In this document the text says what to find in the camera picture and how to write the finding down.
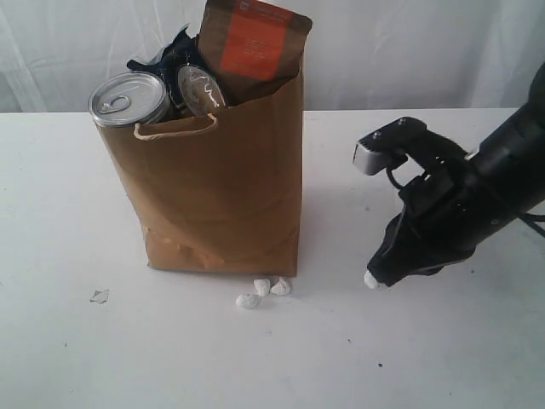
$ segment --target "white table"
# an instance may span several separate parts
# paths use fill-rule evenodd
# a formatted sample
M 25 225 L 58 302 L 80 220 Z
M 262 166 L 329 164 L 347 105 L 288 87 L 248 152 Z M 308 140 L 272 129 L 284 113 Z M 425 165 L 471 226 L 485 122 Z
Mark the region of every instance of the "white table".
M 531 230 L 513 223 L 430 278 L 362 280 L 399 202 L 353 168 L 359 136 L 411 115 L 470 149 L 512 111 L 307 112 L 300 275 L 252 311 L 234 304 L 251 277 L 146 267 L 89 115 L 0 115 L 0 407 L 543 407 Z

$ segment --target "bag handle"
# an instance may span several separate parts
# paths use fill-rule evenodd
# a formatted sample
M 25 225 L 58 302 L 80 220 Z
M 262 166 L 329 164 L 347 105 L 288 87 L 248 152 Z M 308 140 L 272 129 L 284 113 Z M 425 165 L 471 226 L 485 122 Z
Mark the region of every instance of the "bag handle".
M 155 141 L 157 139 L 163 139 L 163 138 L 177 138 L 182 136 L 191 136 L 191 135 L 202 135 L 207 134 L 213 130 L 216 130 L 218 128 L 218 118 L 216 118 L 213 114 L 209 113 L 207 114 L 207 117 L 209 118 L 211 124 L 208 124 L 204 128 L 196 129 L 196 130 L 178 130 L 175 132 L 163 132 L 160 134 L 151 134 L 151 135 L 143 135 L 141 133 L 141 127 L 142 124 L 136 124 L 135 125 L 135 138 L 140 141 Z

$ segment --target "paper bag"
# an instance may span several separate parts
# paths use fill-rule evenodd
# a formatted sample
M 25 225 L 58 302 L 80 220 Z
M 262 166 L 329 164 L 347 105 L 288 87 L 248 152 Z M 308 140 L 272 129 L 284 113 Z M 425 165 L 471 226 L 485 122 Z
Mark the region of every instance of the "paper bag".
M 302 91 L 299 73 L 208 118 L 98 126 L 151 267 L 295 275 Z

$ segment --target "silver can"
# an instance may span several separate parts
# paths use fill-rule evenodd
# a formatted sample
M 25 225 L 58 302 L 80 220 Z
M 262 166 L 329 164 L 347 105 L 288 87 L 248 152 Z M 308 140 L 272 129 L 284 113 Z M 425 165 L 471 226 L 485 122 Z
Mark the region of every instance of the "silver can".
M 126 72 L 110 78 L 89 98 L 89 112 L 104 128 L 155 124 L 167 116 L 169 109 L 163 82 L 148 72 Z

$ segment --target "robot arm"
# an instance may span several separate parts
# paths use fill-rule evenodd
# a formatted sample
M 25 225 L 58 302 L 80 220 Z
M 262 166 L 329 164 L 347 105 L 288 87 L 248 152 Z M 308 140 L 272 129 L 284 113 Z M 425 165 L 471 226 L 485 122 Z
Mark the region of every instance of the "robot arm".
M 408 157 L 424 171 L 401 186 L 393 170 Z M 515 218 L 545 237 L 536 224 L 544 218 L 526 213 L 545 199 L 545 64 L 528 102 L 473 153 L 418 119 L 400 118 L 359 140 L 353 163 L 370 176 L 386 170 L 404 202 L 367 266 L 367 282 L 436 274 Z

